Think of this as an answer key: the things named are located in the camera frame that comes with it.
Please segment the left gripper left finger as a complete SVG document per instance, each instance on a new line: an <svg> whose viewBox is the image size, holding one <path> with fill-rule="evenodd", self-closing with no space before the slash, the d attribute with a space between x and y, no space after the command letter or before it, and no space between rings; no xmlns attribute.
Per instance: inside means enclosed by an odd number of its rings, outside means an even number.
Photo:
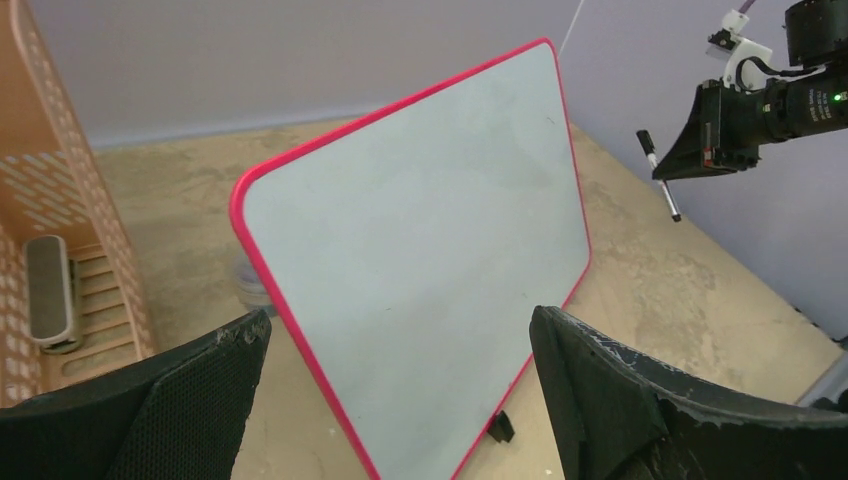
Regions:
<svg viewBox="0 0 848 480"><path fill-rule="evenodd" d="M1 411L4 479L228 479L272 333L257 310Z"/></svg>

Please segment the pink-framed whiteboard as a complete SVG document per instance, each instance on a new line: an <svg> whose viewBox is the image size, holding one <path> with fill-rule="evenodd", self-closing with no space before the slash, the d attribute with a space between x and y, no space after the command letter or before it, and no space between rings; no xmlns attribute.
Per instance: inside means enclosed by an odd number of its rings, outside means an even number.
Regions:
<svg viewBox="0 0 848 480"><path fill-rule="evenodd" d="M554 45L248 169L229 217L367 475L456 478L590 264Z"/></svg>

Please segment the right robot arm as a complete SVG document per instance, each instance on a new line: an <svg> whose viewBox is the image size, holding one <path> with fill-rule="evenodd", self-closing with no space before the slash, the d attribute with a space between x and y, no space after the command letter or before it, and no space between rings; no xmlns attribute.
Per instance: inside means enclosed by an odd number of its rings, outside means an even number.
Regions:
<svg viewBox="0 0 848 480"><path fill-rule="evenodd" d="M789 68L746 38L746 7L728 12L709 44L726 54L723 74L696 89L677 140L653 168L658 181L733 174L755 167L763 145L847 126L847 4L799 1L784 14Z"/></svg>

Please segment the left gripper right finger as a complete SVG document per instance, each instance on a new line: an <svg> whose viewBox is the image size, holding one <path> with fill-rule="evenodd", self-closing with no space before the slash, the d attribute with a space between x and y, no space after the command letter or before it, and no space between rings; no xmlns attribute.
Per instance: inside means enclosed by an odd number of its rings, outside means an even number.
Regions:
<svg viewBox="0 0 848 480"><path fill-rule="evenodd" d="M766 400L693 376L555 306L529 325L569 479L843 479L847 408Z"/></svg>

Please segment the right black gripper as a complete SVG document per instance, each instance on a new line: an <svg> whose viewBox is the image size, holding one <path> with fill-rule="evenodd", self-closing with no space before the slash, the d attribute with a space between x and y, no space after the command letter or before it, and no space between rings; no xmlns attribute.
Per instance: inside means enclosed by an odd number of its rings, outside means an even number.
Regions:
<svg viewBox="0 0 848 480"><path fill-rule="evenodd" d="M766 89L754 92L707 80L696 88L687 121L669 151L653 169L654 180L713 175L711 169L750 169L759 146L771 139L766 126Z"/></svg>

